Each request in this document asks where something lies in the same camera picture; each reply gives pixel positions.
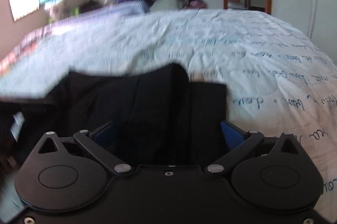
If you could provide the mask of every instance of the silver bolt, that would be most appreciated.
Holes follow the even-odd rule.
[[[207,171],[213,174],[221,173],[225,170],[225,168],[220,164],[213,164],[207,167]]]
[[[26,217],[26,218],[23,220],[23,223],[24,223],[24,224],[35,224],[35,220],[32,219],[31,217]]]
[[[131,166],[128,164],[118,164],[115,166],[115,171],[118,173],[127,173],[131,171]]]
[[[312,218],[307,218],[303,221],[303,224],[314,224],[314,220]]]

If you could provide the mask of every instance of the white cloth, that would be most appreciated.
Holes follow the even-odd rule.
[[[303,33],[254,11],[188,10],[108,18],[45,38],[0,93],[45,95],[69,69],[145,73],[170,62],[224,83],[228,120],[267,137],[293,133],[324,179],[316,209],[337,219],[337,66]]]

